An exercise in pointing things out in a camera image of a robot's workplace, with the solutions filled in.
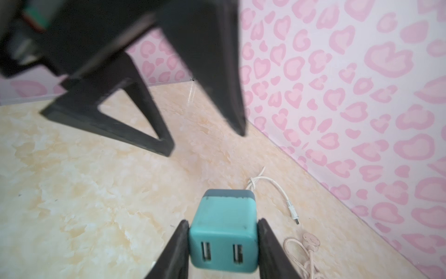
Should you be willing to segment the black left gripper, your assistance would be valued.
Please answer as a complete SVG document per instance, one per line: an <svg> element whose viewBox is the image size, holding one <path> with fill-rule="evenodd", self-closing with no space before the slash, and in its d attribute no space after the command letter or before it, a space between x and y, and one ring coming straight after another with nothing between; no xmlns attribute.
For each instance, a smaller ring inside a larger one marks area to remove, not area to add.
<svg viewBox="0 0 446 279"><path fill-rule="evenodd" d="M66 93L40 114L169 157L174 140L132 58L123 52L156 24L156 12L165 4L1 1L1 75L13 77L43 65L57 76L81 77L64 80Z"/></svg>

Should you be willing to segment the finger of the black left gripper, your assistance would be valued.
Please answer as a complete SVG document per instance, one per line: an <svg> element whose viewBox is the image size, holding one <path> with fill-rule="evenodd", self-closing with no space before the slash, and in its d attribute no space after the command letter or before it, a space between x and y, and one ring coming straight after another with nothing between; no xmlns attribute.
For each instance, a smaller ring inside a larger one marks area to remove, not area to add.
<svg viewBox="0 0 446 279"><path fill-rule="evenodd" d="M168 1L165 37L231 128L246 135L239 74L239 1Z"/></svg>

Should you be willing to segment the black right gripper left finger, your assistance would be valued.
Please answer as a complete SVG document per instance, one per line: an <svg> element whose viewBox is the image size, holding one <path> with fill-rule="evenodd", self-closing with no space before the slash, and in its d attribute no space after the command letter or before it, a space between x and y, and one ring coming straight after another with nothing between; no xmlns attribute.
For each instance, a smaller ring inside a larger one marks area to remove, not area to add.
<svg viewBox="0 0 446 279"><path fill-rule="evenodd" d="M187 279L189 273L189 223L182 220L145 279Z"/></svg>

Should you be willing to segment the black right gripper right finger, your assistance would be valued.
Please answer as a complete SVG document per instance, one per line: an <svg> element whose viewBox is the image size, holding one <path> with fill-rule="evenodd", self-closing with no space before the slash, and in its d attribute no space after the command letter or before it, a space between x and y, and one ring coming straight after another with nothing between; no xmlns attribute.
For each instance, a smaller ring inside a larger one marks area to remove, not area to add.
<svg viewBox="0 0 446 279"><path fill-rule="evenodd" d="M260 279L301 279L266 219L257 223Z"/></svg>

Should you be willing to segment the teal plug adapter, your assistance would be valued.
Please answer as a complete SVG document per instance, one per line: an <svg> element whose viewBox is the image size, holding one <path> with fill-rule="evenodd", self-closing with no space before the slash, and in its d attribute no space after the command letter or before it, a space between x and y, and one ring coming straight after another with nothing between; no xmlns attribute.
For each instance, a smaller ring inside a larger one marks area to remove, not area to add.
<svg viewBox="0 0 446 279"><path fill-rule="evenodd" d="M199 269L253 273L259 265L257 207L246 189L209 189L189 229L189 254Z"/></svg>

